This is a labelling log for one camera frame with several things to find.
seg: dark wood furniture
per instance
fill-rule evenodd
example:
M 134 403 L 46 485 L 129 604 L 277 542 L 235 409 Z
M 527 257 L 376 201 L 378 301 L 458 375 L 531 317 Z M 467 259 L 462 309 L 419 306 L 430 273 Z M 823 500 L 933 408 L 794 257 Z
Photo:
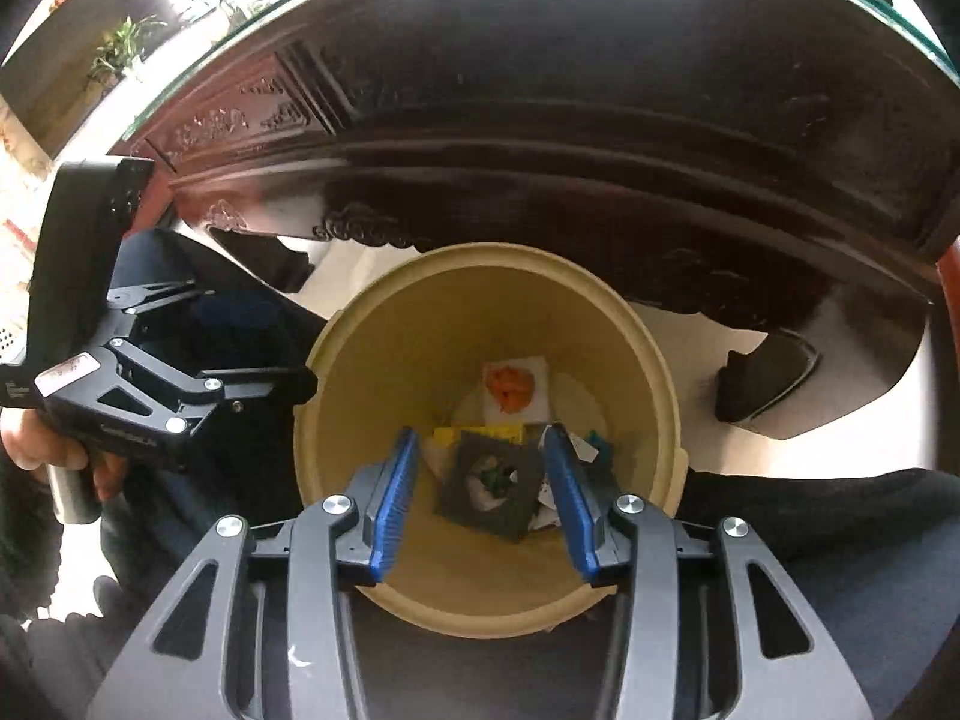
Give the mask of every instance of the dark wood furniture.
M 891 13 L 290 0 L 117 151 L 161 165 L 140 227 L 172 203 L 250 235 L 522 242 L 627 299 L 767 332 L 718 414 L 791 437 L 901 378 L 960 229 L 956 77 Z

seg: carved wood panel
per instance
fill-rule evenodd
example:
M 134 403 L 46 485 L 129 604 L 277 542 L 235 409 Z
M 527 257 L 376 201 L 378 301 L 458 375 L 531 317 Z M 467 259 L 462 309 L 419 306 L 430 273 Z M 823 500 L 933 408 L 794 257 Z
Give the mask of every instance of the carved wood panel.
M 270 53 L 208 79 L 145 137 L 173 170 L 189 173 L 304 133 L 328 131 Z

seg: sticker label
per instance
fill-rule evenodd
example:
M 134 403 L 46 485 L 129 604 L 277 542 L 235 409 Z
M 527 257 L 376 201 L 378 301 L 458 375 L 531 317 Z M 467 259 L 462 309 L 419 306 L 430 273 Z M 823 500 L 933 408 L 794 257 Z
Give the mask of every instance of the sticker label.
M 142 436 L 135 436 L 133 433 L 128 433 L 126 430 L 120 430 L 120 428 L 110 427 L 109 425 L 101 425 L 100 429 L 108 436 L 115 436 L 119 439 L 126 440 L 127 442 L 138 443 L 138 445 L 141 446 L 157 447 L 157 442 L 154 439 L 146 439 Z
M 7 382 L 7 397 L 21 399 L 30 394 L 28 386 L 19 386 L 16 382 Z
M 49 370 L 40 373 L 34 379 L 34 383 L 40 390 L 40 394 L 43 397 L 48 397 L 58 389 L 63 389 L 68 384 L 80 381 L 86 375 L 98 370 L 99 367 L 100 363 L 93 359 L 93 355 L 89 352 L 80 352 L 76 357 L 71 357 L 66 362 L 61 362 L 59 365 L 54 365 Z

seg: silver screw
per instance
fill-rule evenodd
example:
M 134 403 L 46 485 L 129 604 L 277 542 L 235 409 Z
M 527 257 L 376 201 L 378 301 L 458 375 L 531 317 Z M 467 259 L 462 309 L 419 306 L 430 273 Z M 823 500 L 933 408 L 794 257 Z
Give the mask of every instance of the silver screw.
M 217 533 L 224 538 L 233 538 L 239 536 L 243 530 L 243 522 L 240 517 L 221 517 L 217 522 Z
M 350 499 L 346 495 L 331 495 L 323 501 L 323 510 L 327 514 L 344 514 L 350 510 Z
M 643 511 L 643 498 L 640 495 L 627 493 L 616 499 L 616 507 L 623 514 L 639 514 Z
M 739 517 L 727 517 L 723 521 L 723 531 L 727 536 L 743 538 L 750 533 L 750 526 Z
M 171 416 L 167 420 L 167 433 L 182 433 L 186 430 L 186 420 L 179 416 Z

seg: person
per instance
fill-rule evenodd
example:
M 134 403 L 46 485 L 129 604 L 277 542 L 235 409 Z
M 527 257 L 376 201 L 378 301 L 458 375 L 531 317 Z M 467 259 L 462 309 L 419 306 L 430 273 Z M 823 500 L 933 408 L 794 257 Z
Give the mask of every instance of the person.
M 200 330 L 186 333 L 216 332 L 225 348 L 205 353 L 218 362 L 302 362 L 323 326 L 166 230 L 124 243 L 114 286 L 181 278 L 216 290 L 210 298 L 219 295 L 210 310 L 196 312 Z M 217 324 L 224 318 L 228 332 Z M 102 578 L 95 586 L 103 617 L 70 615 L 59 623 L 35 619 L 56 581 L 61 537 L 44 469 L 78 469 L 88 459 L 35 413 L 0 413 L 3 717 L 83 718 L 137 620 L 218 517 L 242 514 L 259 524 L 299 512 L 290 420 L 289 413 L 247 413 L 228 434 L 205 442 L 203 459 L 187 475 L 114 456 L 99 461 L 93 477 L 104 500 L 104 555 L 117 582 Z M 798 584 L 877 720 L 947 716 L 960 678 L 960 479 L 920 469 L 824 481 L 691 471 L 678 517 L 713 526 L 728 514 L 746 519 Z M 421 631 L 359 599 L 353 614 L 372 717 L 592 715 L 609 605 L 553 632 L 495 641 Z

